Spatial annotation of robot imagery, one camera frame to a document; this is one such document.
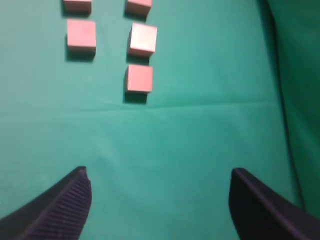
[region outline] wooden block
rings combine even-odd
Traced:
[[[133,23],[130,36],[128,53],[141,57],[150,57],[156,52],[158,28],[140,23]]]
[[[87,20],[67,20],[67,45],[72,52],[96,52],[96,23]]]
[[[152,66],[130,64],[127,70],[126,91],[150,93],[153,86]]]
[[[127,0],[125,11],[131,14],[147,17],[152,8],[152,0]]]
[[[73,13],[91,13],[92,0],[63,0],[64,8]]]

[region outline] pink block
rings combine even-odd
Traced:
[[[150,57],[156,52],[158,28],[145,24],[133,23],[130,33],[128,53]]]
[[[127,0],[125,11],[146,17],[152,8],[152,0]]]
[[[92,0],[63,0],[64,7],[68,12],[90,13]]]
[[[126,90],[140,93],[152,92],[153,73],[152,66],[130,64],[127,73]]]
[[[96,52],[96,23],[87,20],[68,19],[67,44],[71,51]]]

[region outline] pink cube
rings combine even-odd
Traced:
[[[128,13],[147,17],[152,8],[152,0],[127,0],[125,11]]]
[[[96,52],[96,23],[87,20],[68,19],[67,45],[73,52]]]
[[[128,53],[141,57],[150,57],[156,52],[158,28],[133,23],[130,33]]]
[[[92,0],[63,0],[64,7],[68,12],[90,13]]]
[[[152,66],[130,64],[127,71],[128,92],[152,92],[154,69]]]

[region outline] cube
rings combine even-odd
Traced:
[[[127,13],[147,17],[152,8],[152,0],[126,0],[125,11]]]
[[[140,23],[133,23],[130,36],[128,53],[141,57],[150,57],[156,52],[158,28]]]
[[[92,0],[63,0],[63,2],[68,12],[91,13]]]
[[[150,93],[153,86],[152,66],[130,64],[127,71],[126,91]]]
[[[96,52],[96,23],[87,20],[67,20],[67,45],[72,52]]]

